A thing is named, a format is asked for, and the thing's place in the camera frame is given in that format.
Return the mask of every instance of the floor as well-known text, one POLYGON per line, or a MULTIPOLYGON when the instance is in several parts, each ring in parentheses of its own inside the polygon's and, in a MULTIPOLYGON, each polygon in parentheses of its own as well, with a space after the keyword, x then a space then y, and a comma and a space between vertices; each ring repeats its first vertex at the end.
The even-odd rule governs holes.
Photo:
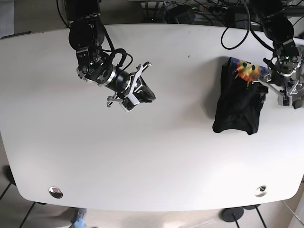
MULTIPOLYGON (((102 21, 104 24, 140 23, 141 6, 128 0, 103 0, 102 21)), ((15 33, 64 28, 57 14, 54 0, 18 0, 15 2, 15 33)), ((296 34, 302 31, 304 22, 296 26, 296 34)), ((2 140, 0 139, 0 169, 8 165, 2 140)), ((8 182, 0 170, 0 193, 8 182)), ((287 200, 295 210, 304 191, 301 186, 298 193, 287 200)), ((32 202, 23 199, 15 186, 11 186, 0 202, 0 227, 17 228, 22 222, 32 202)), ((109 212, 89 210, 86 216, 87 227, 100 228, 235 228, 234 223, 224 223, 219 219, 218 210, 187 212, 109 212)), ((260 211, 269 228, 287 228, 292 214, 281 202, 260 206, 260 211)), ((55 205, 36 205, 24 225, 24 228, 67 228, 70 225, 72 211, 55 205)), ((245 211, 239 221, 242 228, 260 228, 262 224, 256 211, 245 211)))

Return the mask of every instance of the table surface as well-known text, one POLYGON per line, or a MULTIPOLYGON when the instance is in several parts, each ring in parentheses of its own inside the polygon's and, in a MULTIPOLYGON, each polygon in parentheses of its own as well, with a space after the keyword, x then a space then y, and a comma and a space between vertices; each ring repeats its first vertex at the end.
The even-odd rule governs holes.
MULTIPOLYGON (((270 92, 257 134, 212 130, 221 66, 228 57, 262 66, 263 58, 271 57, 251 34, 228 51, 220 45, 224 28, 107 29, 115 47, 133 55, 130 71, 145 61, 153 64, 143 73, 156 95, 152 104, 129 113, 119 104, 107 108, 112 91, 77 77, 67 29, 0 40, 0 131, 25 199, 105 210, 183 211, 295 195, 304 174, 304 110, 278 106, 270 92), (268 193, 257 198, 263 185, 268 193), (53 198, 51 186, 60 188, 63 198, 53 198)), ((244 34, 231 29, 224 42, 234 46, 244 34)))

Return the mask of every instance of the wire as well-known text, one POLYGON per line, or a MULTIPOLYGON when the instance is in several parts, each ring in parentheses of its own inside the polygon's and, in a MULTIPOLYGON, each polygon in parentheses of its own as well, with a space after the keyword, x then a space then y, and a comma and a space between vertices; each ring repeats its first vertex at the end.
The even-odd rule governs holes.
POLYGON ((300 3, 301 2, 303 2, 304 0, 301 0, 301 1, 299 1, 297 4, 295 4, 295 5, 289 5, 289 6, 298 6, 298 5, 300 5, 300 3))
POLYGON ((255 205, 255 208, 256 208, 256 211, 257 211, 257 213, 258 213, 258 215, 259 215, 259 217, 260 217, 260 219, 261 219, 261 221, 263 223, 264 228, 267 228, 267 226, 266 226, 266 224, 264 222, 264 219, 263 219, 263 217, 262 217, 262 215, 261 215, 261 213, 260 213, 260 211, 259 211, 259 209, 257 208, 256 205, 255 205))
MULTIPOLYGON (((112 52, 110 50, 104 50, 104 49, 102 49, 102 50, 104 52, 112 52)), ((133 62, 133 56, 131 56, 129 53, 121 53, 121 54, 122 55, 127 55, 127 56, 129 56, 131 58, 131 61, 129 62, 129 64, 124 69, 122 69, 122 71, 124 71, 124 70, 126 70, 132 64, 132 62, 133 62)))
POLYGON ((165 7, 169 7, 170 5, 172 5, 173 1, 172 1, 172 2, 167 2, 167 3, 169 3, 168 6, 166 6, 165 2, 163 2, 163 3, 164 3, 164 5, 165 5, 165 7))
POLYGON ((212 20, 211 20, 210 17, 206 16, 204 13, 196 12, 196 14, 202 15, 202 16, 204 16, 205 18, 207 18, 208 21, 207 21, 207 23, 206 23, 205 25, 207 25, 207 24, 209 23, 209 21, 210 21, 210 22, 211 22, 211 25, 213 26, 213 22, 212 22, 212 20))
POLYGON ((162 20, 162 22, 165 23, 166 15, 169 14, 169 12, 168 12, 168 10, 167 10, 167 7, 168 7, 168 6, 166 6, 165 2, 163 2, 163 7, 164 7, 164 9, 165 9, 165 12, 164 12, 164 15, 163 15, 163 20, 162 20))
POLYGON ((4 190, 4 192, 2 193, 2 195, 0 196, 0 200, 2 200, 3 196, 5 195, 5 193, 6 193, 6 192, 8 191, 8 189, 10 188, 11 184, 12 184, 12 182, 10 182, 10 183, 8 184, 8 186, 6 187, 6 189, 4 190))
POLYGON ((56 5, 57 5, 57 11, 58 11, 58 14, 60 16, 60 19, 62 20, 62 22, 66 25, 67 28, 71 29, 69 27, 69 25, 66 23, 66 21, 63 19, 62 15, 61 15, 61 12, 60 12, 60 9, 59 9, 59 4, 58 4, 58 0, 56 0, 56 5))
POLYGON ((294 27, 294 26, 296 25, 296 23, 298 23, 302 18, 304 18, 304 16, 300 17, 299 20, 297 20, 297 21, 295 22, 295 24, 293 25, 293 27, 294 27))
MULTIPOLYGON (((260 23, 260 22, 258 22, 258 21, 256 21, 256 20, 251 20, 252 22, 255 22, 255 23, 257 23, 257 24, 259 24, 259 25, 261 25, 261 26, 263 26, 262 25, 262 23, 260 23)), ((269 45, 267 45, 256 33, 255 33, 255 31, 254 30, 252 30, 252 29, 250 29, 250 32, 251 32, 251 34, 253 35, 253 37, 255 38, 255 39, 257 39, 257 41, 263 46, 263 47, 265 47, 265 48, 267 48, 269 51, 272 51, 272 52, 276 52, 273 48, 271 48, 269 45)))
POLYGON ((249 31, 250 31, 251 18, 250 18, 249 9, 248 9, 248 6, 246 5, 246 3, 244 2, 244 0, 241 0, 241 2, 242 2, 242 4, 244 5, 244 8, 245 8, 246 13, 247 13, 247 21, 248 21, 247 32, 246 32, 246 35, 244 36, 244 38, 242 39, 242 41, 241 41, 239 44, 235 45, 235 46, 232 47, 232 48, 231 48, 231 47, 226 47, 226 46, 224 45, 224 43, 223 43, 223 37, 224 37, 225 33, 227 32, 227 30, 230 28, 230 26, 228 26, 228 27, 225 29, 225 31, 223 32, 223 35, 222 35, 222 37, 221 37, 221 39, 220 39, 220 42, 221 42, 223 48, 226 49, 226 50, 233 50, 233 49, 238 48, 238 47, 239 47, 242 43, 244 43, 244 41, 247 39, 248 34, 249 34, 249 31))
POLYGON ((235 214, 232 214, 232 217, 233 217, 234 221, 236 222, 237 228, 239 228, 238 220, 237 220, 237 218, 236 218, 236 215, 235 215, 235 214))
POLYGON ((199 5, 201 5, 202 7, 204 7, 205 9, 207 9, 207 10, 212 14, 212 16, 214 16, 214 18, 216 18, 220 23, 222 23, 224 26, 226 26, 226 25, 224 24, 224 22, 218 18, 217 15, 215 15, 213 12, 211 12, 211 11, 209 10, 209 8, 207 8, 206 6, 204 6, 203 4, 201 4, 200 2, 198 2, 197 0, 194 0, 194 1, 195 1, 196 3, 198 3, 199 5))
POLYGON ((215 6, 217 6, 217 5, 219 4, 219 0, 218 0, 218 2, 217 2, 217 3, 215 3, 214 1, 211 1, 211 0, 207 0, 207 2, 209 2, 209 3, 213 3, 213 4, 215 4, 215 6))
POLYGON ((239 5, 240 2, 241 2, 240 0, 237 1, 236 7, 239 5))
POLYGON ((25 223, 25 221, 27 220, 29 214, 31 213, 31 211, 33 210, 34 206, 35 206, 36 202, 33 202, 32 206, 30 207, 30 209, 28 210, 26 216, 24 217, 21 225, 19 226, 19 228, 22 228, 23 227, 23 224, 25 223))
POLYGON ((177 3, 176 1, 174 2, 177 6, 181 6, 181 5, 184 5, 184 4, 186 4, 187 3, 187 1, 188 0, 185 0, 185 2, 183 2, 183 3, 177 3))
MULTIPOLYGON (((68 24, 66 23, 66 21, 63 19, 62 14, 61 14, 60 9, 59 9, 58 0, 56 0, 56 5, 57 5, 58 14, 59 14, 59 16, 60 16, 62 22, 63 22, 63 23, 66 25, 66 27, 68 27, 70 30, 75 31, 74 29, 72 29, 71 27, 69 27, 69 25, 68 25, 68 24)), ((112 43, 112 41, 111 41, 111 39, 110 39, 110 36, 109 36, 109 34, 108 34, 108 32, 107 32, 105 26, 103 25, 103 23, 101 23, 101 25, 102 25, 102 27, 103 27, 103 29, 104 29, 104 34, 105 34, 105 37, 106 37, 106 39, 107 39, 107 41, 108 41, 108 43, 109 43, 109 46, 110 46, 110 49, 111 49, 111 50, 103 50, 101 47, 97 47, 97 46, 95 46, 95 45, 90 44, 90 42, 86 41, 85 39, 83 39, 83 41, 84 41, 85 43, 87 43, 87 45, 89 45, 90 47, 93 47, 95 50, 101 50, 102 52, 111 52, 111 53, 114 53, 114 57, 115 57, 116 53, 122 54, 122 60, 120 61, 120 63, 119 63, 118 65, 124 63, 124 56, 125 56, 125 55, 129 56, 129 57, 131 58, 131 61, 130 61, 130 63, 129 63, 122 71, 126 70, 126 69, 132 64, 132 62, 133 62, 133 56, 131 56, 131 55, 130 55, 129 53, 127 53, 126 51, 124 51, 123 53, 117 52, 117 51, 120 50, 120 49, 115 49, 115 48, 114 48, 114 45, 113 45, 113 43, 112 43)))

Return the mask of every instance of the round metal button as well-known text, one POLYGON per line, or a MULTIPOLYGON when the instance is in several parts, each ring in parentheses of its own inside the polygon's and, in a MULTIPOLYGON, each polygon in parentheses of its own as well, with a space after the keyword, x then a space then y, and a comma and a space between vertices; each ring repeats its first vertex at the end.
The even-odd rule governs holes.
POLYGON ((256 195, 256 197, 262 197, 262 196, 265 196, 267 194, 267 192, 268 192, 267 186, 263 185, 263 186, 257 188, 255 195, 256 195))
POLYGON ((50 187, 48 189, 48 192, 51 194, 52 197, 54 197, 56 199, 60 199, 63 197, 62 191, 57 187, 50 187))

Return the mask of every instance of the black cloth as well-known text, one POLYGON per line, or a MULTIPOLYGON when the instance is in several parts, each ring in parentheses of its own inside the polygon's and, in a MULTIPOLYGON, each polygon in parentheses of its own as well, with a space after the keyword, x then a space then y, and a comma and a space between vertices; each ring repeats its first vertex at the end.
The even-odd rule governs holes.
POLYGON ((258 131, 268 88, 260 83, 249 84, 242 77, 237 77, 238 69, 237 59, 234 58, 229 59, 228 66, 222 67, 221 95, 212 127, 215 133, 236 129, 251 135, 258 131))

